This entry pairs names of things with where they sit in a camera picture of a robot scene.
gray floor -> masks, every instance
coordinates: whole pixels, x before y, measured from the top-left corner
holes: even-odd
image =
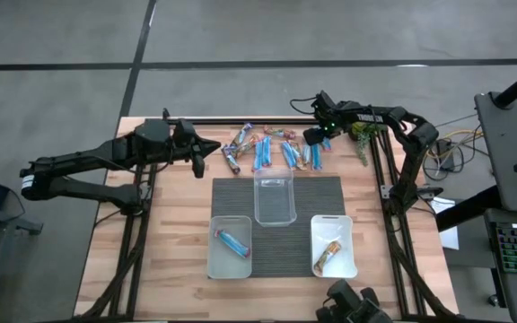
[[[147,0],[0,1],[0,64],[131,62]],[[145,62],[284,59],[517,58],[517,0],[161,0]],[[115,133],[128,71],[0,72],[0,182],[42,155],[91,148]],[[517,65],[142,71],[130,115],[291,115],[291,98],[402,105],[433,124],[474,113]],[[475,118],[441,127],[474,128]],[[485,149],[483,141],[477,142]],[[103,172],[81,178],[102,182]],[[494,184],[486,157],[435,183],[467,198]],[[17,237],[0,282],[0,322],[66,319],[74,308],[96,203],[25,201],[45,223]],[[485,269],[451,268],[460,312],[507,320],[486,305]]]

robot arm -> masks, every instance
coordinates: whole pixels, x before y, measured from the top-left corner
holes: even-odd
[[[396,140],[402,144],[406,159],[400,171],[399,183],[390,190],[387,204],[389,211],[394,214],[405,212],[417,201],[416,177],[426,151],[438,137],[438,130],[434,126],[424,118],[408,113],[402,107],[363,106],[354,101],[341,101],[336,104],[325,92],[317,94],[311,106],[320,127],[304,131],[304,139],[310,145],[322,142],[325,137],[333,138],[350,131],[355,122],[387,125],[392,129]],[[403,122],[415,127],[406,134]]]
[[[204,175],[205,161],[220,143],[199,137],[184,119],[177,121],[173,134],[166,119],[147,119],[127,135],[108,140],[98,148],[56,157],[40,157],[20,172],[22,195],[29,200],[70,196],[111,202],[125,215],[143,211],[140,183],[120,187],[85,183],[67,175],[82,171],[129,170],[133,166],[185,160],[193,162],[195,177]]]

plastic bin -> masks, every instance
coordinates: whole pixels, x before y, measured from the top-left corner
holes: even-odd
[[[216,230],[225,230],[245,246],[251,248],[250,256],[243,258],[219,238]],[[211,219],[208,234],[206,274],[213,279],[247,278],[252,272],[252,221],[248,216],[215,216]]]
[[[255,171],[255,219],[263,227],[282,227],[296,220],[293,171]]]
[[[342,247],[323,267],[325,278],[355,278],[358,269],[352,245],[352,219],[346,215],[314,215],[311,219],[311,267],[332,241]]]

wooden tabletop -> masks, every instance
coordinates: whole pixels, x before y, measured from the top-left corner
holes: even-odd
[[[143,123],[145,118],[122,118],[118,135],[124,135]],[[286,126],[296,131],[302,141],[304,126]],[[230,143],[240,126],[196,126],[204,137]],[[252,133],[262,135],[256,125]],[[273,140],[273,167],[286,167],[280,144]],[[347,135],[334,138],[332,152],[322,154],[322,171],[305,170],[294,176],[339,176],[345,199],[346,215],[353,221],[353,243],[358,276],[349,280],[357,291],[372,287],[382,308],[399,319],[396,289],[390,264],[379,193],[372,156],[364,167],[355,154],[355,144]],[[404,159],[401,146],[392,138],[392,149],[399,167]],[[254,153],[239,159],[239,177],[252,177]],[[381,157],[387,174],[386,158]],[[205,158],[203,179],[195,179],[191,165],[176,162],[156,178],[153,208],[147,234],[145,258],[139,284],[136,319],[196,320],[315,320],[315,310],[326,299],[327,289],[336,281],[315,277],[248,278],[212,280],[206,276],[208,225],[211,216],[213,179],[233,178],[220,150]],[[133,175],[110,171],[107,185],[132,182]],[[420,173],[417,184],[424,183]],[[426,208],[422,203],[417,207]],[[98,219],[117,210],[104,204]],[[448,267],[443,254],[436,222],[431,214],[411,209],[407,218],[414,242],[420,275],[434,294],[453,312],[458,312]],[[125,219],[116,215],[101,223],[92,235],[75,314],[88,310],[113,277],[118,259]],[[412,289],[405,276],[407,298],[411,308]],[[124,286],[121,308],[127,304]]]

ribbed mat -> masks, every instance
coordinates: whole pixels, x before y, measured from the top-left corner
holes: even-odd
[[[296,221],[263,228],[254,217],[253,179],[214,179],[211,216],[247,215],[252,220],[251,277],[306,277],[311,271],[311,218],[344,215],[339,177],[295,178]]]

